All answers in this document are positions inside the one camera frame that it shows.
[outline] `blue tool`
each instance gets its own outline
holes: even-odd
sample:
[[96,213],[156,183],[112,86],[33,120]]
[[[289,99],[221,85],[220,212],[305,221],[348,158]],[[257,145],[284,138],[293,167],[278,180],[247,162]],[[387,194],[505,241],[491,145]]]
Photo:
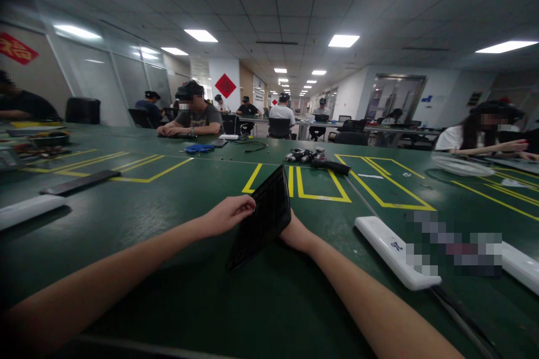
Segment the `blue tool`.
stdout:
[[190,154],[195,154],[195,153],[207,153],[213,149],[214,147],[212,145],[193,145],[193,146],[186,147],[185,151]]

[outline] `black t-shirt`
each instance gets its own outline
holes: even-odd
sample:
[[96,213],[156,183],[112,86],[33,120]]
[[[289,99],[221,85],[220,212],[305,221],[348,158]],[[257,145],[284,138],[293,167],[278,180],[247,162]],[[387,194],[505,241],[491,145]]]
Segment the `black t-shirt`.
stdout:
[[22,90],[14,98],[0,98],[0,111],[23,111],[35,119],[57,119],[58,113],[46,99]]
[[246,107],[245,104],[242,104],[238,108],[238,111],[240,111],[243,115],[256,115],[258,113],[258,108],[253,104],[249,104],[248,107]]

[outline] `green workbench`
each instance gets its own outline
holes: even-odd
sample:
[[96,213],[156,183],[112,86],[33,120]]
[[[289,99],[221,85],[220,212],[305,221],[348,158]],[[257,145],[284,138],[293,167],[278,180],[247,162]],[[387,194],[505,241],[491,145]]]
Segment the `green workbench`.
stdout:
[[[284,162],[290,148],[317,145],[326,148],[327,157],[350,165],[354,175],[285,163],[296,215],[416,309],[465,357],[479,357],[479,352],[431,293],[411,292],[398,281],[354,229],[354,219],[376,212],[406,242],[421,242],[421,225],[413,223],[414,212],[420,212],[431,221],[446,222],[447,231],[462,232],[463,242],[473,232],[502,233],[504,241],[539,259],[537,188],[500,190],[494,183],[502,177],[487,178],[492,183],[453,176],[436,169],[431,153],[262,139],[268,147],[254,153],[244,150],[255,146],[228,143],[208,154],[187,155],[183,150],[190,142],[158,138],[153,130],[68,128],[72,154],[2,174],[0,208],[103,169],[119,169],[122,177],[69,196],[67,206],[0,234],[9,305],[204,214],[226,196],[251,192]],[[211,143],[214,137],[198,140]],[[539,187],[537,177],[498,172]],[[233,238],[234,231],[191,245],[85,334],[238,358],[373,356],[331,285],[307,257],[275,242],[228,273],[225,262]],[[437,251],[437,246],[424,248]],[[438,260],[445,289],[505,357],[538,352],[536,295],[507,273],[499,279],[459,276],[443,256]]]

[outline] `smartphone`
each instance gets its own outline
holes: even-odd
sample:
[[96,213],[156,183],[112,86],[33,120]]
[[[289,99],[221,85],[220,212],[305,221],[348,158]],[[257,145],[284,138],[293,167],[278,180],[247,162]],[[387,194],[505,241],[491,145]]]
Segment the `smartphone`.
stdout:
[[213,147],[221,148],[224,145],[226,145],[229,141],[224,139],[217,139],[215,142],[212,143]]

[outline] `red diamond decoration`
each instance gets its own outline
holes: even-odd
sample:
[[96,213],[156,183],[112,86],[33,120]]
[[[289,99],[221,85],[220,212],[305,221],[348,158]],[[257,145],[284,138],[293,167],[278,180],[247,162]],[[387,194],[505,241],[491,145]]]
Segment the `red diamond decoration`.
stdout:
[[225,98],[228,98],[230,94],[236,89],[236,85],[229,79],[226,74],[223,74],[219,80],[215,83],[217,90],[221,92]]

